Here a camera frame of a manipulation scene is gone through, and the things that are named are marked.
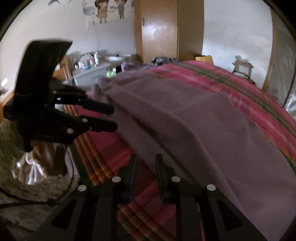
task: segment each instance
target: silver screw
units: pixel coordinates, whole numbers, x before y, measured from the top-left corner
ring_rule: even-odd
[[[216,187],[215,187],[215,185],[213,185],[213,184],[209,184],[209,185],[207,185],[207,189],[208,189],[209,191],[215,191],[215,190],[216,190]]]
[[[181,178],[178,177],[178,176],[173,176],[173,177],[172,177],[172,181],[175,182],[175,183],[178,183],[178,182],[181,181]]]
[[[68,129],[67,129],[67,133],[68,133],[69,135],[73,134],[73,132],[74,132],[74,131],[73,131],[72,128],[68,128]]]
[[[121,181],[121,178],[120,178],[120,177],[113,177],[113,178],[112,178],[112,181],[113,181],[114,183],[118,183],[118,182]]]
[[[78,187],[78,191],[80,191],[80,192],[83,192],[83,191],[85,191],[86,190],[86,186],[85,185],[80,185],[79,187]]]

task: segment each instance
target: cartoon girl decal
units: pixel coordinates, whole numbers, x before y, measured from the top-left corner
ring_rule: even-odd
[[[127,0],[115,0],[115,2],[118,4],[117,9],[120,19],[124,19],[124,5],[126,4]]]
[[[105,23],[107,22],[106,18],[108,17],[107,9],[108,9],[109,0],[96,0],[94,5],[98,8],[97,18],[100,18],[100,23],[102,23],[103,18],[105,19]]]

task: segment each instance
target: striped bedspread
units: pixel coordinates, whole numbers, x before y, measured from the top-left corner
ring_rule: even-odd
[[[266,93],[246,80],[216,66],[188,61],[163,65],[152,71],[162,78],[175,78],[212,93],[226,94],[233,105],[250,117],[262,132],[279,148],[296,173],[296,122]],[[80,106],[65,106],[73,116],[100,114]],[[87,132],[75,140],[74,156],[83,180],[99,185],[127,165],[133,150],[116,133]],[[154,173],[140,162],[136,198],[130,205],[119,206],[118,235],[120,240],[175,240],[176,208],[162,205]]]

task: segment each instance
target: black cable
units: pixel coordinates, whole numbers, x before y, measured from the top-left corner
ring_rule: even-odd
[[[58,198],[56,199],[49,199],[45,202],[40,202],[40,201],[33,201],[33,200],[27,200],[27,199],[23,199],[23,198],[20,198],[18,196],[15,196],[9,192],[6,192],[5,190],[3,190],[2,188],[0,188],[0,192],[2,192],[4,195],[6,195],[7,197],[10,197],[10,198],[13,198],[17,201],[20,201],[20,202],[13,202],[13,203],[4,203],[4,204],[0,204],[0,209],[4,209],[4,208],[8,208],[8,207],[19,207],[19,206],[26,206],[26,205],[49,205],[51,207],[55,206],[55,205],[59,205],[60,203],[58,201],[60,201],[66,194],[67,192],[70,190],[72,184],[73,184],[73,181],[74,181],[74,163],[73,163],[73,159],[71,158],[70,156],[70,153],[67,149],[67,147],[64,145],[65,147],[65,150],[70,158],[70,161],[71,161],[71,165],[72,165],[72,177],[71,177],[71,181],[67,187],[67,189],[63,192],[63,194],[61,196],[59,196]]]

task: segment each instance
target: purple blanket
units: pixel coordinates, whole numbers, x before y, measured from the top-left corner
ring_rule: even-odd
[[[228,97],[147,71],[99,79],[118,132],[154,170],[154,156],[192,183],[216,185],[270,241],[296,216],[296,178],[279,149]]]

